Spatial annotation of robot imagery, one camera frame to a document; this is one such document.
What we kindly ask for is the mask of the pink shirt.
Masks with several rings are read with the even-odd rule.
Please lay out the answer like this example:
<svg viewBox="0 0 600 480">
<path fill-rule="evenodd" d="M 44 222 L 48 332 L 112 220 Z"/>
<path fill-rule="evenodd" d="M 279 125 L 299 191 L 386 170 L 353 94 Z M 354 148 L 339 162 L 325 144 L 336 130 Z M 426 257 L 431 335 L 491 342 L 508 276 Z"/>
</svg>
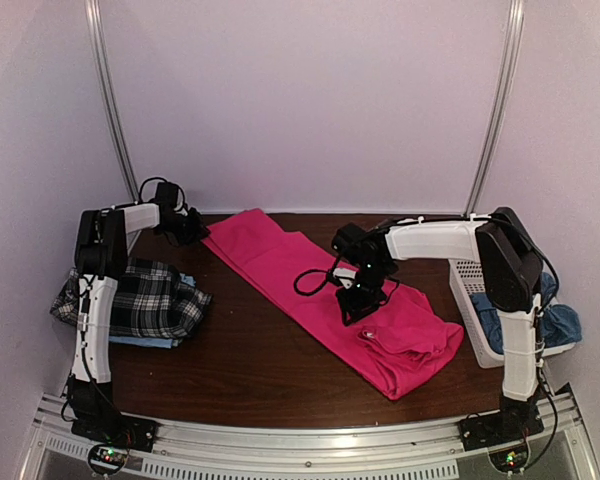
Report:
<svg viewBox="0 0 600 480">
<path fill-rule="evenodd" d="M 210 226 L 205 245 L 306 332 L 391 400 L 428 382 L 449 364 L 463 328 L 436 316 L 420 291 L 388 281 L 390 299 L 344 325 L 333 285 L 313 296 L 293 288 L 301 273 L 325 270 L 333 256 L 300 232 L 286 232 L 259 209 Z"/>
</svg>

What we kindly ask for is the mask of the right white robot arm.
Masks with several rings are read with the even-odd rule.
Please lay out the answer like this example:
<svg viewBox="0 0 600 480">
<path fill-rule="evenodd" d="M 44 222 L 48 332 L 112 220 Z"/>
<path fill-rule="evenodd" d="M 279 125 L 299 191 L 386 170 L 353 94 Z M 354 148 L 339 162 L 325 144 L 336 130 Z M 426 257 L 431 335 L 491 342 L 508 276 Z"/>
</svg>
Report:
<svg viewBox="0 0 600 480">
<path fill-rule="evenodd" d="M 401 261 L 446 259 L 479 264 L 503 339 L 503 412 L 494 417 L 492 430 L 499 440 L 510 442 L 530 426 L 528 408 L 535 401 L 543 349 L 538 323 L 544 309 L 544 259 L 511 208 L 458 219 L 385 221 L 370 230 L 349 223 L 337 230 L 331 246 L 338 261 L 357 269 L 336 291 L 346 326 L 388 301 L 382 288 Z"/>
</svg>

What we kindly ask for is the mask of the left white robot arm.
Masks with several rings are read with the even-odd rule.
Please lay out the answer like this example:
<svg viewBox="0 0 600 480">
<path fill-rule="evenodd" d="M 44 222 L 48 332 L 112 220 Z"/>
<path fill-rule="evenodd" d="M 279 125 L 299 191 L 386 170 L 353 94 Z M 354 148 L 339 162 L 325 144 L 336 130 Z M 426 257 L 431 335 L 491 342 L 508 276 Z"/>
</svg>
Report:
<svg viewBox="0 0 600 480">
<path fill-rule="evenodd" d="M 103 444 L 124 433 L 111 393 L 110 342 L 172 348 L 194 334 L 212 303 L 211 294 L 174 266 L 130 257 L 131 233 L 152 231 L 175 247 L 209 234 L 179 185 L 163 177 L 149 181 L 155 186 L 149 200 L 82 213 L 74 266 L 51 309 L 76 329 L 68 404 Z"/>
</svg>

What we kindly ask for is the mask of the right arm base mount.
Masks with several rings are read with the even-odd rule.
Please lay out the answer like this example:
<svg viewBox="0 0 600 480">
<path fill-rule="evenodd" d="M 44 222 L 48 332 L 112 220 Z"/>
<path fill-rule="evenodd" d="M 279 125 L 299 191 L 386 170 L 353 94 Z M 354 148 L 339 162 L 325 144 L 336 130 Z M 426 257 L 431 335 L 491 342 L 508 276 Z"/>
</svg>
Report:
<svg viewBox="0 0 600 480">
<path fill-rule="evenodd" d="M 458 430 L 465 451 L 490 448 L 542 433 L 544 424 L 537 414 L 524 419 L 511 412 L 470 414 L 458 422 Z"/>
</svg>

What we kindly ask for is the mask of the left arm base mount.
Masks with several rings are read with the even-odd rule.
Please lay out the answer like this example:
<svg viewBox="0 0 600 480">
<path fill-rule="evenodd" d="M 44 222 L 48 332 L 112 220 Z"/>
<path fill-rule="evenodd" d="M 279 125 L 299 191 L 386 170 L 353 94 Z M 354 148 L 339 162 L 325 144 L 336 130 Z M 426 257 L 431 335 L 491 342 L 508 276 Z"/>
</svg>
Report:
<svg viewBox="0 0 600 480">
<path fill-rule="evenodd" d="M 71 432 L 76 436 L 148 453 L 153 450 L 157 430 L 156 421 L 128 415 L 78 418 L 71 427 Z"/>
</svg>

